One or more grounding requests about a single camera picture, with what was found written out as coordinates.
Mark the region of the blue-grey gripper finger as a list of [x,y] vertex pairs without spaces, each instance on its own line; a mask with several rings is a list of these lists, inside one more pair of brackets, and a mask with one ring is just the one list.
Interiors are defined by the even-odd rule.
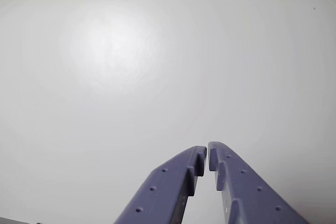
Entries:
[[208,163],[222,193],[224,223],[307,223],[227,145],[209,142]]
[[188,197],[204,176],[207,148],[193,146],[154,169],[115,223],[181,223]]

